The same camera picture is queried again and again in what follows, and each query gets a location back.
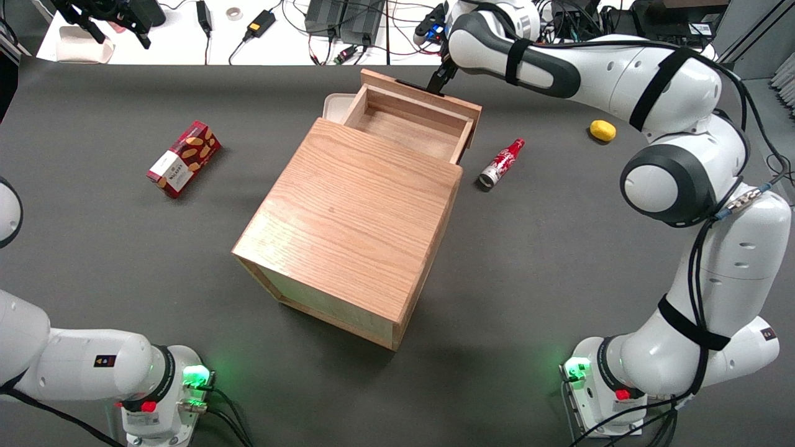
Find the dark gray table surface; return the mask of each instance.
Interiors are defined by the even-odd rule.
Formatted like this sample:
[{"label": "dark gray table surface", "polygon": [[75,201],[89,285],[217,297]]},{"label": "dark gray table surface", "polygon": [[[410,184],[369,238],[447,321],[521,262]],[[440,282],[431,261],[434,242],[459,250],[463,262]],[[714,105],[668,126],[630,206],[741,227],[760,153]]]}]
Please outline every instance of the dark gray table surface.
[{"label": "dark gray table surface", "polygon": [[[378,70],[421,84],[432,71]],[[645,141],[603,112],[459,74],[446,92],[483,105],[483,117],[393,354],[279,305],[229,253],[324,97],[358,86],[355,67],[25,60],[0,125],[0,174],[25,205],[20,236],[0,251],[0,287],[45,309],[54,327],[193,347],[242,405],[257,446],[565,447],[557,364],[586,336],[638,328],[689,244],[686,231],[621,197],[621,169]],[[170,200],[146,170],[194,119],[225,149]],[[595,144],[586,134],[593,119],[616,122],[619,136]],[[470,180],[517,137],[528,144],[512,170],[494,191],[478,191]],[[761,160],[755,150],[747,178],[766,179]],[[792,445],[793,262],[790,249],[762,311],[781,355],[704,389],[673,445]],[[107,430],[104,402],[55,405]],[[208,415],[193,445],[235,442]],[[100,444],[50,414],[0,402],[0,445]]]}]

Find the yellow sponge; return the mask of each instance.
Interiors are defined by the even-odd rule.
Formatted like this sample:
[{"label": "yellow sponge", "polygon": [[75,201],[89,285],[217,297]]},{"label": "yellow sponge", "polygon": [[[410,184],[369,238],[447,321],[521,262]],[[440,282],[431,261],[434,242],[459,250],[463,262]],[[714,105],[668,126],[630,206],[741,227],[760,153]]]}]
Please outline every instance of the yellow sponge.
[{"label": "yellow sponge", "polygon": [[607,121],[597,119],[591,123],[591,135],[603,142],[612,141],[615,138],[615,126]]}]

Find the white table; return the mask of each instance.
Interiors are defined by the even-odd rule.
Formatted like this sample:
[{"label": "white table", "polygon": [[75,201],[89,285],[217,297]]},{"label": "white table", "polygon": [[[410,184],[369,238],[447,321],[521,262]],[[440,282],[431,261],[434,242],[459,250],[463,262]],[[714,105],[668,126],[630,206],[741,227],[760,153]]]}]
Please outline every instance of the white table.
[{"label": "white table", "polygon": [[[109,24],[98,21],[99,28],[116,45],[110,64],[170,64],[170,65],[201,65],[204,63],[204,48],[207,44],[206,37],[196,21],[195,0],[187,0],[179,9],[170,10],[163,8],[165,23],[153,28],[149,32],[152,41],[149,49],[144,49],[138,39],[130,33],[116,33]],[[209,52],[209,64],[226,65],[229,56],[240,43],[246,27],[263,9],[270,9],[278,0],[205,0],[213,24],[212,40]],[[410,41],[417,22],[440,0],[399,0],[423,6],[410,6],[397,4],[389,0],[390,6],[390,49],[393,53],[405,53],[409,56],[391,56],[394,65],[438,65],[439,57],[433,54],[417,53],[417,47]],[[602,0],[599,8],[604,6],[622,7],[629,9],[634,0]],[[160,0],[169,6],[177,6],[180,0]],[[312,65],[308,55],[309,38],[305,33],[298,31],[290,25],[304,28],[304,16],[301,11],[306,11],[309,0],[285,0],[278,8],[273,10],[276,23],[259,39],[253,39],[237,52],[232,63],[235,65]],[[238,7],[243,17],[237,21],[230,21],[226,11],[231,7]],[[60,14],[55,17],[39,48],[37,57],[46,60],[56,60],[56,43],[59,39],[59,29],[68,25]],[[313,37],[311,45],[318,58],[323,60],[328,51],[326,37]],[[340,51],[350,46],[337,40],[332,45],[331,59]],[[382,17],[381,30],[376,38],[379,48],[369,48],[359,64],[385,65],[386,64],[386,17]],[[430,45],[429,51],[438,49],[438,45]],[[704,55],[714,57],[712,46],[704,50]]]}]

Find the wooden box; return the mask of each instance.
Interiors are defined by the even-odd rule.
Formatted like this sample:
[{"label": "wooden box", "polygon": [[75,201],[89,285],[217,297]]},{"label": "wooden box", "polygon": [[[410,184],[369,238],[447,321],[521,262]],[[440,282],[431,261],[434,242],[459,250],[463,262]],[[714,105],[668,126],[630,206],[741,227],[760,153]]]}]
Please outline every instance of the wooden box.
[{"label": "wooden box", "polygon": [[280,302],[397,350],[480,107],[373,76],[346,126],[315,122],[232,253]]}]

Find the red aluminum bottle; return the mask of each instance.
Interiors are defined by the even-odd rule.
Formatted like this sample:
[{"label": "red aluminum bottle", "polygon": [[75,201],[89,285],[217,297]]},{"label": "red aluminum bottle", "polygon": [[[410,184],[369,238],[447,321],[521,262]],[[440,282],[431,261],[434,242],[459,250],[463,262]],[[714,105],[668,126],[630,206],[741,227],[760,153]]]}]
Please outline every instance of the red aluminum bottle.
[{"label": "red aluminum bottle", "polygon": [[519,155],[519,151],[522,150],[524,145],[525,140],[517,138],[514,144],[501,150],[499,154],[497,154],[497,157],[494,157],[494,160],[491,161],[491,164],[486,166],[483,172],[478,176],[480,184],[486,189],[492,189],[499,179],[508,172],[508,169],[510,169],[514,161],[516,161],[516,157]]}]

